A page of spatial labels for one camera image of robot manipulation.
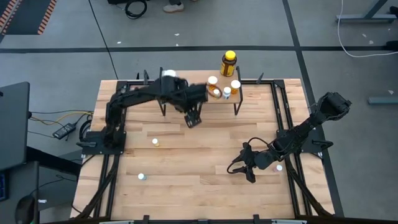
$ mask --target white bottle cap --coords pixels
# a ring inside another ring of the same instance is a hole
[[[238,89],[239,87],[241,87],[241,82],[237,81],[237,80],[233,80],[231,82],[231,87],[234,89]]]
[[[145,175],[144,174],[138,174],[138,179],[144,180],[145,179]]]
[[[177,72],[175,70],[166,70],[163,71],[163,76],[177,77]]]
[[[228,95],[228,94],[230,94],[231,93],[231,88],[230,87],[225,87],[224,88],[224,94],[225,95]]]
[[[214,76],[209,77],[209,79],[207,79],[207,82],[208,82],[209,84],[212,84],[212,85],[217,84],[217,81],[218,81],[217,77],[214,77]]]

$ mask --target yellow bottle cap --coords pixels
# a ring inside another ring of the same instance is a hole
[[[234,60],[236,58],[236,53],[232,50],[229,50],[225,53],[226,60]]]

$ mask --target shoe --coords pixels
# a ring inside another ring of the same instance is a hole
[[[173,13],[173,12],[182,12],[184,11],[184,4],[181,5],[166,5],[165,7],[163,7],[163,11],[167,12],[167,13]]]

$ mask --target gray floor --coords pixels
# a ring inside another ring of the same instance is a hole
[[[161,8],[166,0],[152,0],[147,14],[135,21],[105,0],[91,2],[110,47],[293,46],[282,1],[184,1],[185,12],[165,14]],[[360,13],[371,3],[372,0],[345,0],[344,12]],[[335,15],[340,13],[340,1],[289,0],[289,4],[301,46],[338,46]],[[381,12],[390,5],[398,6],[398,0],[390,0]],[[398,26],[396,22],[343,24],[341,38],[345,45],[384,45],[385,41],[398,39]],[[58,0],[43,35],[7,35],[0,43],[0,49],[81,47],[104,47],[87,0]],[[132,79],[143,69],[154,78],[160,66],[176,70],[218,69],[222,54],[223,51],[113,52],[112,57],[120,79]],[[241,50],[237,54],[244,78],[257,78],[262,72],[264,78],[302,77],[294,51]],[[366,102],[369,96],[391,95],[388,90],[398,94],[394,67],[398,55],[351,58],[344,52],[303,54],[316,99],[326,91],[338,91],[353,102],[347,117],[324,125],[327,140],[335,143],[330,155],[345,215],[398,220],[398,178],[394,173],[398,169],[394,160],[398,107],[369,106]],[[92,110],[100,80],[104,79],[114,79],[107,53],[0,54],[0,86],[30,82],[31,111]],[[29,129],[50,134],[57,128],[30,122]],[[28,135],[30,146],[57,156],[78,152],[77,139],[76,133],[67,142]],[[48,175],[44,180],[53,177]],[[74,190],[74,186],[52,187],[60,188]],[[45,210],[42,221],[65,220],[69,204]]]

